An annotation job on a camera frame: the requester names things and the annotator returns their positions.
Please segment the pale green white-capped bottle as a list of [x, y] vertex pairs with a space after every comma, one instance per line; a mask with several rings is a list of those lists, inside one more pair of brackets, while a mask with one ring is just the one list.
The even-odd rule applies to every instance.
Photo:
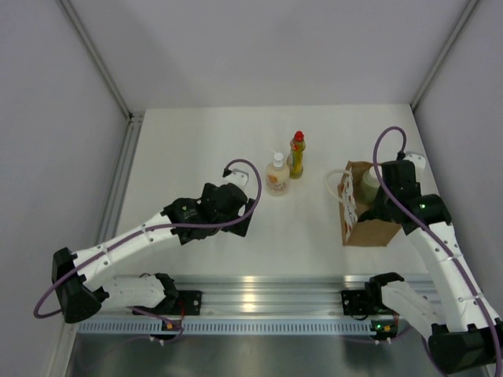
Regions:
[[364, 204], [371, 204], [378, 193], [380, 188], [379, 180], [376, 176], [374, 167], [369, 168], [362, 176], [361, 183], [361, 199]]

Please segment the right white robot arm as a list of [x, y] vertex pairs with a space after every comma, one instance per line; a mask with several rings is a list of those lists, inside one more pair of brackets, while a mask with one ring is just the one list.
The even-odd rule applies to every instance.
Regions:
[[380, 183], [375, 205], [401, 226], [423, 260], [442, 304], [436, 309], [397, 273], [373, 276], [365, 284], [367, 306], [402, 316], [426, 344], [441, 373], [488, 364], [502, 374], [502, 319], [490, 305], [464, 259], [452, 218], [436, 194], [422, 195], [413, 162], [374, 164]]

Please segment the yellow bottle red cap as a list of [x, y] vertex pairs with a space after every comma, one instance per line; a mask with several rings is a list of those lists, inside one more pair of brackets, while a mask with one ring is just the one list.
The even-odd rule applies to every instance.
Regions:
[[290, 155], [287, 163], [290, 170], [291, 179], [299, 179], [303, 174], [303, 153], [306, 149], [304, 133], [300, 130], [296, 131], [293, 138], [290, 140]]

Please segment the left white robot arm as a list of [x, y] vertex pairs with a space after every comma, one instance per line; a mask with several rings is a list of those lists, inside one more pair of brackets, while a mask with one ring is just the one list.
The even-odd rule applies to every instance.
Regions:
[[178, 291], [166, 273], [119, 276], [119, 271], [218, 232], [244, 237], [255, 199], [232, 183], [204, 185], [198, 199], [180, 198], [121, 236], [86, 250], [64, 247], [53, 254], [52, 281], [64, 320], [75, 324], [102, 310], [138, 307], [156, 315], [172, 312]]

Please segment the cream pump lotion bottle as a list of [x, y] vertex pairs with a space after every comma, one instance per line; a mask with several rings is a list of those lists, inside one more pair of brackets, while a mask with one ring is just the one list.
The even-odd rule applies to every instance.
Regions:
[[266, 188], [272, 196], [283, 196], [290, 183], [290, 170], [281, 152], [273, 151], [271, 162], [266, 167]]

